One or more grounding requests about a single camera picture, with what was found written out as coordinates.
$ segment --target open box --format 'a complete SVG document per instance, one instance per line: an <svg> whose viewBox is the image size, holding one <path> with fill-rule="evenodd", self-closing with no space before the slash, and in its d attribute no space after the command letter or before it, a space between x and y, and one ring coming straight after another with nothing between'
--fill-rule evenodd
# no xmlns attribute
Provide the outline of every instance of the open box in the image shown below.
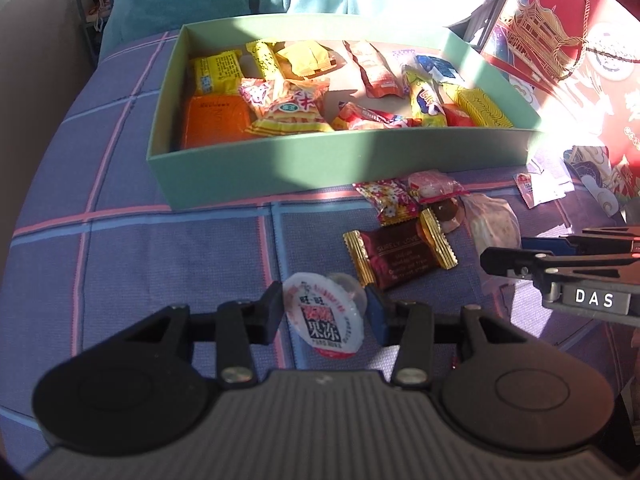
<svg viewBox="0 0 640 480"><path fill-rule="evenodd" d="M515 127L348 130L172 151L182 131L189 60L261 38L320 43L367 40L435 54L481 88ZM408 29L379 18L343 14L242 16L182 27L162 82L147 161L171 208L182 209L427 169L446 172L521 165L542 140L542 132L537 131L541 124L539 115L500 72L446 28Z"/></svg>

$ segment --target metal screw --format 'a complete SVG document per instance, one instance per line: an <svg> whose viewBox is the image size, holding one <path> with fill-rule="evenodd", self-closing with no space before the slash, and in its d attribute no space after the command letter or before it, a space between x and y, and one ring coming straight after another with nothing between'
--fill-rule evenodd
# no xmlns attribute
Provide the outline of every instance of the metal screw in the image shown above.
<svg viewBox="0 0 640 480"><path fill-rule="evenodd" d="M222 380L225 383L248 383L254 378L254 373L243 366L230 366L222 370Z"/></svg>
<svg viewBox="0 0 640 480"><path fill-rule="evenodd" d="M427 382L427 372L420 368L402 368L396 374L396 381L407 386L416 386Z"/></svg>

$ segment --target small chocolate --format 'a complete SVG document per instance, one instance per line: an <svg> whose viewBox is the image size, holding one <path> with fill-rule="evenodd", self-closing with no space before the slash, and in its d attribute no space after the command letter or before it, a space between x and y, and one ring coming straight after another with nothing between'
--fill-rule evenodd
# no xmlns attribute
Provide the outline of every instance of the small chocolate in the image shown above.
<svg viewBox="0 0 640 480"><path fill-rule="evenodd" d="M381 290L438 267L450 269L458 263L428 209L416 220L375 231L349 231L344 234L344 242L360 283L375 283Z"/></svg>

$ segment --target snack package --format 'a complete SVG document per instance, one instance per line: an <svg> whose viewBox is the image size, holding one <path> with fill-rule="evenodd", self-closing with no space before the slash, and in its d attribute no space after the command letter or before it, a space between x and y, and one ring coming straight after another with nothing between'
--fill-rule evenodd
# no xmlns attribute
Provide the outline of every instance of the snack package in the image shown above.
<svg viewBox="0 0 640 480"><path fill-rule="evenodd" d="M469 114L458 105L445 104L442 105L442 107L444 108L444 115L447 118L447 124L449 126L462 126L465 128L476 126L471 117L469 117Z"/></svg>
<svg viewBox="0 0 640 480"><path fill-rule="evenodd" d="M513 128L511 121L481 89L468 89L451 83L443 83L442 88L455 104L469 114L476 126Z"/></svg>
<svg viewBox="0 0 640 480"><path fill-rule="evenodd" d="M238 63L241 54L239 50L227 50L215 56L194 59L196 95L238 95L238 86L244 77Z"/></svg>
<svg viewBox="0 0 640 480"><path fill-rule="evenodd" d="M398 70L402 74L402 90L404 91L404 95L409 95L411 91L411 87L406 76L407 69L412 70L425 81L428 81L431 78L429 72L423 69L422 66L418 63L417 59L415 59L414 49L404 48L402 50L394 50L391 55L393 56L396 65L398 66Z"/></svg>
<svg viewBox="0 0 640 480"><path fill-rule="evenodd" d="M380 110L369 110L351 102L340 101L338 108L340 113L331 123L334 130L413 128L422 124L420 119L404 118Z"/></svg>
<svg viewBox="0 0 640 480"><path fill-rule="evenodd" d="M382 226L417 218L420 213L417 203L397 180L361 182L353 187L376 208Z"/></svg>
<svg viewBox="0 0 640 480"><path fill-rule="evenodd" d="M362 286L387 290L437 268L458 264L433 211L375 231L349 231L344 239Z"/></svg>
<svg viewBox="0 0 640 480"><path fill-rule="evenodd" d="M564 191L548 173L518 173L513 179L529 209L565 196Z"/></svg>
<svg viewBox="0 0 640 480"><path fill-rule="evenodd" d="M408 178L408 189L411 196L421 204L440 202L447 198L468 194L457 180L437 170L412 173Z"/></svg>
<svg viewBox="0 0 640 480"><path fill-rule="evenodd" d="M297 272L284 281L282 293L289 322L319 354L348 358L358 351L364 341L362 314L340 285L320 274Z"/></svg>
<svg viewBox="0 0 640 480"><path fill-rule="evenodd" d="M411 112L414 119L421 119L422 126L447 126L440 99L430 83L411 69L406 69L404 73L411 91Z"/></svg>
<svg viewBox="0 0 640 480"><path fill-rule="evenodd" d="M271 40L252 41L246 44L247 52L254 57L262 77L267 80L284 78L278 60L271 49L274 44L276 41Z"/></svg>
<svg viewBox="0 0 640 480"><path fill-rule="evenodd" d="M343 43L347 52L353 56L353 60L360 67L367 97L404 96L396 76L387 68L384 58L372 44L366 41L360 41L354 45L349 45L346 41Z"/></svg>
<svg viewBox="0 0 640 480"><path fill-rule="evenodd" d="M316 75L332 67L329 52L317 41L299 41L291 46L279 50L276 56L282 56L289 61L291 71L300 77Z"/></svg>
<svg viewBox="0 0 640 480"><path fill-rule="evenodd" d="M181 148L200 148L219 142L249 140L249 108L239 95L207 94L189 100Z"/></svg>
<svg viewBox="0 0 640 480"><path fill-rule="evenodd" d="M328 89L324 80L242 80L240 95L258 117L246 132L267 137L332 132L322 117Z"/></svg>
<svg viewBox="0 0 640 480"><path fill-rule="evenodd" d="M429 205L440 223L442 232L448 234L460 227L465 219L465 207L457 198L447 198Z"/></svg>
<svg viewBox="0 0 640 480"><path fill-rule="evenodd" d="M429 72L438 83L461 84L465 81L449 61L440 57L418 54L416 61L423 69Z"/></svg>

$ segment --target jelly cup lid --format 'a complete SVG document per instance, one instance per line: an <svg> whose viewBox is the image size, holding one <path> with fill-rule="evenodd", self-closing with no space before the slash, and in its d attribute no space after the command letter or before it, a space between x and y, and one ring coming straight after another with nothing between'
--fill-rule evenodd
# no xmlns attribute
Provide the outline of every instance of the jelly cup lid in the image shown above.
<svg viewBox="0 0 640 480"><path fill-rule="evenodd" d="M300 337L326 357L355 354L364 340L364 323L350 295L329 278L297 272L283 284L284 307Z"/></svg>

